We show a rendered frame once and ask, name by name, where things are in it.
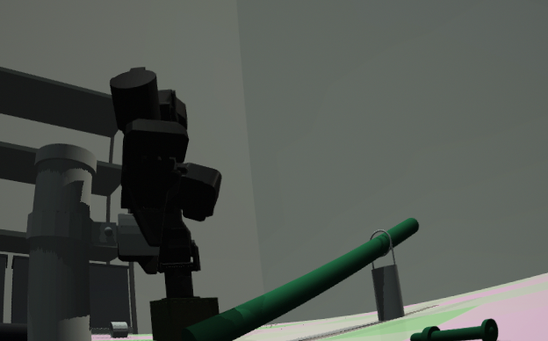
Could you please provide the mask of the dark green bolt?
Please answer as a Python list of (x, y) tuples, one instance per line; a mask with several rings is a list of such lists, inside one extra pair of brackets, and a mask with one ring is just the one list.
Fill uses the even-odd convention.
[(411, 335), (410, 341), (496, 341), (498, 332), (497, 323), (491, 318), (484, 320), (481, 326), (462, 329), (440, 330), (437, 326), (429, 326), (422, 333)]

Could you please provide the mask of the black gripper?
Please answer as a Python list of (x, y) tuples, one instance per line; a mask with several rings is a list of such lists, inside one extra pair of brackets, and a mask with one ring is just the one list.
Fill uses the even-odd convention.
[(130, 208), (149, 246), (160, 247), (159, 256), (124, 256), (138, 263), (146, 274), (157, 274), (158, 263), (167, 259), (171, 229), (163, 228), (164, 212), (178, 194), (189, 137), (178, 122), (137, 119), (126, 125), (121, 173), (121, 208)]

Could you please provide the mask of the grey post with cap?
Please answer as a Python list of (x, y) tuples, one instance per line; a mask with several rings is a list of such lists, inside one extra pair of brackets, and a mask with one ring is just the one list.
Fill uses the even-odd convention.
[[(85, 148), (54, 143), (36, 152), (33, 210), (90, 217), (97, 158)], [(27, 341), (91, 341), (90, 245), (77, 239), (30, 239)]]

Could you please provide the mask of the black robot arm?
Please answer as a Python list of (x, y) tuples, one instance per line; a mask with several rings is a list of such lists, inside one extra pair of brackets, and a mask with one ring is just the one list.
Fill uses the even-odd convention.
[[(126, 125), (137, 119), (176, 121), (187, 130), (185, 104), (176, 98), (176, 90), (158, 90), (153, 71), (145, 70), (145, 67), (130, 68), (128, 72), (112, 77), (110, 87), (117, 127), (124, 135), (123, 149)], [(171, 231), (167, 259), (157, 267), (165, 276), (166, 298), (162, 300), (200, 298), (193, 296), (191, 281), (191, 272), (201, 271), (198, 246), (182, 221), (182, 209), (185, 218), (195, 221), (213, 216), (222, 175), (213, 168), (169, 159), (175, 160), (174, 170), (181, 172), (181, 178), (178, 194), (169, 201), (169, 210), (164, 212), (162, 227)]]

